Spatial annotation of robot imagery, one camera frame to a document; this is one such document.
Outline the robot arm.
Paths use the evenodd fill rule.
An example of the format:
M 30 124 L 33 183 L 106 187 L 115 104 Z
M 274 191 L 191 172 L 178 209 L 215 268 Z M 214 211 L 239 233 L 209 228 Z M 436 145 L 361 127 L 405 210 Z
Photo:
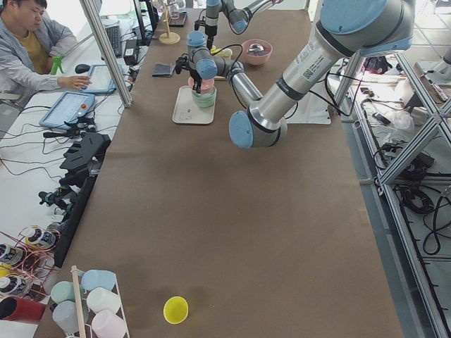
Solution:
M 230 117 L 228 126 L 232 143 L 243 149 L 270 147 L 284 139 L 288 129 L 285 114 L 339 59 L 355 54 L 383 56 L 405 51 L 412 44 L 414 1 L 324 1 L 313 37 L 267 93 L 261 94 L 239 61 L 212 55 L 211 46 L 221 13 L 239 35 L 256 14 L 275 4 L 255 1 L 236 8 L 233 1 L 208 1 L 205 16 L 195 23 L 204 31 L 187 35 L 187 51 L 176 61 L 176 73 L 189 71 L 195 92 L 215 76 L 227 79 L 246 107 Z
M 200 15 L 194 22 L 194 29 L 204 28 L 206 47 L 211 49 L 214 44 L 214 37 L 218 33 L 218 19 L 221 13 L 226 17 L 232 32 L 236 35 L 241 35 L 247 30 L 252 18 L 256 14 L 280 3 L 282 1 L 261 0 L 254 1 L 247 7 L 237 8 L 234 1 L 208 0 L 204 15 Z

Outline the operator hand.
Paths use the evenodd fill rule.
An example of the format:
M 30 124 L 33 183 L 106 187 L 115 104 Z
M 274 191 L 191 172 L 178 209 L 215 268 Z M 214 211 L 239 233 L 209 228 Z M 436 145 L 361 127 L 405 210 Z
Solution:
M 59 77 L 57 83 L 60 87 L 80 91 L 89 87 L 92 83 L 88 76 Z

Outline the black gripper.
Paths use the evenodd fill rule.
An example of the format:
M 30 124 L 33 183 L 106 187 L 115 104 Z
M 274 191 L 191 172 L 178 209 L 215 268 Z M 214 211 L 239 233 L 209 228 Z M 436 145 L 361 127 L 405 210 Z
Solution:
M 187 53 L 183 53 L 175 60 L 175 73 L 179 75 L 183 70 L 190 73 L 192 90 L 196 93 L 200 93 L 202 90 L 202 78 L 195 67 L 190 65 L 189 56 Z
M 207 48 L 212 49 L 214 43 L 214 36 L 216 36 L 216 19 L 199 19 L 194 22 L 194 29 L 198 30 L 200 27 L 204 28 L 207 38 Z

